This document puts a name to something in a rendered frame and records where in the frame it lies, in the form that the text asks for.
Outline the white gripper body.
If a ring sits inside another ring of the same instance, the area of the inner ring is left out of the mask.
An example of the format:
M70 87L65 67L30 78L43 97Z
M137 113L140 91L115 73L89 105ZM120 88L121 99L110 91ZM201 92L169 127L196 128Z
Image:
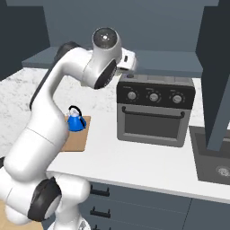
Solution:
M133 73L137 69L137 64L136 63L131 63L131 64L119 63L117 64L117 69L121 73Z

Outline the brown wooden tray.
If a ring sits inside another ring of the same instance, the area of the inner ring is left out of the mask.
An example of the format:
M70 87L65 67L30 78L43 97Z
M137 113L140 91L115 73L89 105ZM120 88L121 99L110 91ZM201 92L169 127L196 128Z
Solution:
M61 149L62 152L83 152L85 150L91 117L84 116L84 119L86 121L86 128L78 132L70 131L68 139Z

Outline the dark blue cabinet door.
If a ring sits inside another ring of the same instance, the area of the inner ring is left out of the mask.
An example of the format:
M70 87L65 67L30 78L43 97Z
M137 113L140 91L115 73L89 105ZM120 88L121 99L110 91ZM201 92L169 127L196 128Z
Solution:
M230 0L204 7L196 54L203 68L206 146L218 151L230 122Z

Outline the blue-grey base cabinet door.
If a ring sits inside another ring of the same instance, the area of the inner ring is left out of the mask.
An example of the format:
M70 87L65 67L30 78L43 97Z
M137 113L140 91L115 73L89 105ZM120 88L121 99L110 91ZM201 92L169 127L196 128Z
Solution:
M230 204L193 199L182 230L230 230Z

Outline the grey toaster oven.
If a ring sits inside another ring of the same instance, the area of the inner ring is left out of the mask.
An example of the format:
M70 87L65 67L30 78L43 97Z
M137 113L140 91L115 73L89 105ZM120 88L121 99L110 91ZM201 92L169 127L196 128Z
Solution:
M195 93L187 77L122 75L116 89L117 138L183 146Z

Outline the toaster oven door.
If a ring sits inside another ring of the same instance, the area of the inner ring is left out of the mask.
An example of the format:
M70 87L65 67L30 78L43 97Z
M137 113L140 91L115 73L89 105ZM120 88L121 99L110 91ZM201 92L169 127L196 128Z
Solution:
M183 119L168 119L129 115L122 112L122 106L125 106L127 111L177 116L184 111L185 117ZM118 103L117 138L137 143L182 147L189 126L189 120L190 110Z

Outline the dark grey sink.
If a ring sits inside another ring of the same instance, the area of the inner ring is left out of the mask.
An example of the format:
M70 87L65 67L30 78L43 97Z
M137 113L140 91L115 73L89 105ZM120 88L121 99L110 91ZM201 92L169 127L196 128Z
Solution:
M230 185L230 130L219 151L206 149L205 129L189 126L197 176L200 181Z

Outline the blue-grey drawer front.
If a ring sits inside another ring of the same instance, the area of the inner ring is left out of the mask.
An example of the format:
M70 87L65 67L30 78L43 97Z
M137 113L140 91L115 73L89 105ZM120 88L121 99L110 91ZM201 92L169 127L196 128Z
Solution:
M111 218L90 215L90 210L111 210ZM185 214L158 208L146 208L106 199L89 199L80 205L84 218L91 226L105 230L182 230Z
M143 207L175 211L183 214L188 211L191 202L190 198L154 191L131 189L92 181L91 185L93 185L96 190L110 189L109 197L94 195L98 198L106 198Z

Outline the dark blue wall cabinet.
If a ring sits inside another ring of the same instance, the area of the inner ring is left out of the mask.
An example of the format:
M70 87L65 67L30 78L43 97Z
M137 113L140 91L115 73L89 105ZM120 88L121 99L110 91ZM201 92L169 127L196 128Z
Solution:
M48 47L42 6L8 6L0 0L0 82L21 70L23 60Z

